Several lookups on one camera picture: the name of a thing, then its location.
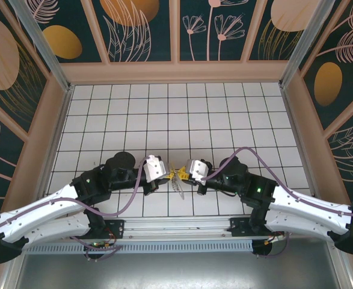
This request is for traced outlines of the clear plastic zip bag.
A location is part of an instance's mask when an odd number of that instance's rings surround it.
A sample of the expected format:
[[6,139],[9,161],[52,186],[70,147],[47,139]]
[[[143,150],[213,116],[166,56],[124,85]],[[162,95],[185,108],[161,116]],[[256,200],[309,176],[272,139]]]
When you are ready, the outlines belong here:
[[182,200],[184,200],[185,195],[182,189],[182,180],[179,178],[178,174],[173,175],[171,178],[171,186],[173,190],[179,194]]

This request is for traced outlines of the grey metal sheet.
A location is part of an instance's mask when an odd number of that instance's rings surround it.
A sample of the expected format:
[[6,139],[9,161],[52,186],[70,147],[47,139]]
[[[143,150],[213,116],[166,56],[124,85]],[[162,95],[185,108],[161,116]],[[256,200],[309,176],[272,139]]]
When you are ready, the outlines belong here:
[[30,255],[17,289],[340,289],[324,250],[250,253],[116,254],[92,263],[81,255]]

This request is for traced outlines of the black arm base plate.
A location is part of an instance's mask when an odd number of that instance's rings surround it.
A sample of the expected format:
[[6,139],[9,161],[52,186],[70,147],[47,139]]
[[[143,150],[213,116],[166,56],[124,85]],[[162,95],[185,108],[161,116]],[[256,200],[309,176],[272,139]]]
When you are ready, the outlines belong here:
[[249,217],[234,217],[229,221],[230,226],[227,232],[230,232],[232,237],[253,237],[256,235],[251,228]]
[[98,238],[107,240],[122,239],[124,236],[124,220],[105,220]]

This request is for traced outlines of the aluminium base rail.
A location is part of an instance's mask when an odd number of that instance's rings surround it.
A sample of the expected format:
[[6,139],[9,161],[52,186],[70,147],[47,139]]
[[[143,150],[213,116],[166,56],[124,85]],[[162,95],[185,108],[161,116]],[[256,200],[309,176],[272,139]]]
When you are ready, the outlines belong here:
[[[306,237],[331,241],[328,236],[329,228],[319,222],[306,220],[302,217],[282,212],[268,211],[267,223],[253,237],[249,239],[263,239],[274,236],[277,232],[299,234]],[[219,238],[232,237],[227,229],[230,218],[199,217],[194,218],[160,218],[160,219],[131,219],[124,220],[123,238],[137,240],[179,240],[184,238]],[[96,219],[90,222],[85,214],[79,213],[70,217],[48,221],[28,229],[25,237],[30,245],[56,241],[69,236],[83,239],[101,239],[97,235],[105,225],[105,220]]]

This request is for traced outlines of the aluminium table edge rail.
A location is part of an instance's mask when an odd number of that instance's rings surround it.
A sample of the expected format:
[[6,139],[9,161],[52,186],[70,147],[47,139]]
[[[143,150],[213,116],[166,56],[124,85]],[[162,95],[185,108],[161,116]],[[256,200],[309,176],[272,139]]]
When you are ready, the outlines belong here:
[[47,154],[39,178],[39,183],[36,188],[37,199],[44,197],[48,191],[50,175],[54,167],[55,157],[59,147],[60,137],[64,128],[64,123],[66,121],[67,112],[69,110],[70,101],[72,100],[73,91],[74,85],[71,84],[69,86],[68,91],[64,94],[63,101],[59,107],[58,117],[54,125],[52,138],[49,141]]
[[310,179],[312,195],[321,198],[322,183],[318,176],[320,165],[318,153],[321,150],[318,145],[322,143],[322,140],[315,109],[306,89],[294,85],[284,89],[283,93],[288,105],[290,120],[295,127],[295,137],[299,141],[299,153],[305,162],[305,173]]

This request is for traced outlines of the aluminium frame post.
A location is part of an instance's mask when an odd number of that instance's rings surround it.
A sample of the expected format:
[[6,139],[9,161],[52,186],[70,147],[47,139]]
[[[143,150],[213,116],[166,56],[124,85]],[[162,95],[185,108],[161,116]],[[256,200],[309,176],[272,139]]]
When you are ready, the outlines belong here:
[[322,35],[331,18],[336,13],[336,9],[344,0],[320,0],[314,12],[311,15],[304,31],[299,37],[298,43],[287,62],[284,72],[279,80],[280,88],[285,90],[295,73],[299,69],[299,65],[304,61],[306,55],[311,53],[312,46],[317,43],[317,38]]
[[9,3],[15,13],[18,15],[29,36],[33,39],[37,49],[40,51],[41,56],[49,66],[59,85],[65,92],[68,92],[69,82],[64,74],[64,71],[62,70],[56,56],[46,41],[42,30],[29,12],[27,4],[24,0],[9,0]]

